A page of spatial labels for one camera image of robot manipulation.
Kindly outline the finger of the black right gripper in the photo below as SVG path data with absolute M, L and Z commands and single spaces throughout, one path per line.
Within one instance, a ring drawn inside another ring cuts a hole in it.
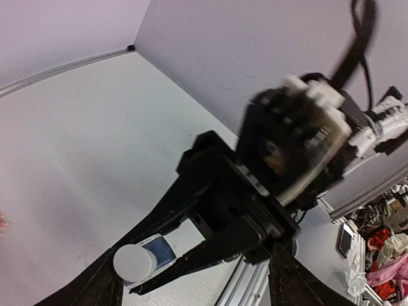
M 255 238 L 249 235 L 243 237 L 216 235 L 185 253 L 159 275 L 131 289 L 130 293 L 144 295 L 185 275 L 218 265 L 220 261 L 249 251 L 254 247 Z
M 204 191 L 204 183 L 191 178 L 178 178 L 159 200 L 153 210 L 133 229 L 126 233 L 106 254 L 113 254 L 119 247 L 140 242 L 159 233 L 174 222 L 179 222 L 190 209 L 194 198 Z

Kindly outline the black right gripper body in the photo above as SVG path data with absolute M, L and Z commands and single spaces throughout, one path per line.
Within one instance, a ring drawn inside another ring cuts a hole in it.
M 189 211 L 204 237 L 195 253 L 213 263 L 242 254 L 255 264 L 271 258 L 278 247 L 295 256 L 299 226 L 273 196 L 260 195 L 234 157 L 215 131 L 207 131 L 196 137 L 178 164 L 180 177 L 202 186 Z

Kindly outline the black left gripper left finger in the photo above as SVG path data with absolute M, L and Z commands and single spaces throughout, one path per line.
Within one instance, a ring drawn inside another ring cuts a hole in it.
M 113 268 L 109 248 L 69 284 L 36 305 L 122 305 L 124 283 Z

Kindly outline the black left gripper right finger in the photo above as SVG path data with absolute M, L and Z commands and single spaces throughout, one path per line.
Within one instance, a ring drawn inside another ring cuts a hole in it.
M 273 246 L 269 292 L 274 306 L 347 306 L 354 303 L 323 284 L 281 244 Z

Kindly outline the blue nail polish bottle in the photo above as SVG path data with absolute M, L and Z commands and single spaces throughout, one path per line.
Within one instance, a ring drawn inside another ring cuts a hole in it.
M 127 282 L 124 280 L 125 286 L 127 288 L 133 288 L 148 281 L 149 279 L 153 278 L 163 270 L 167 269 L 176 260 L 176 255 L 173 249 L 171 248 L 167 240 L 164 238 L 164 236 L 160 234 L 150 236 L 135 245 L 139 245 L 150 251 L 156 257 L 157 265 L 153 273 L 143 281 Z

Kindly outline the white nail polish cap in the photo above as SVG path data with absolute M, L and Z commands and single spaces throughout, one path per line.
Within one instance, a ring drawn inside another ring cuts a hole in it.
M 117 250 L 113 257 L 113 268 L 127 282 L 145 280 L 156 269 L 156 257 L 147 249 L 127 244 Z

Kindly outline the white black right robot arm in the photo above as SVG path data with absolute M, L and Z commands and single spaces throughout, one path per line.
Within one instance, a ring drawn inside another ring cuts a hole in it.
M 249 103 L 237 145 L 198 135 L 169 190 L 115 248 L 114 272 L 143 295 L 181 276 L 243 257 L 256 265 L 291 240 L 297 210 L 370 151 L 405 142 L 407 103 L 391 87 L 359 124 L 354 101 L 317 78 L 289 76 Z

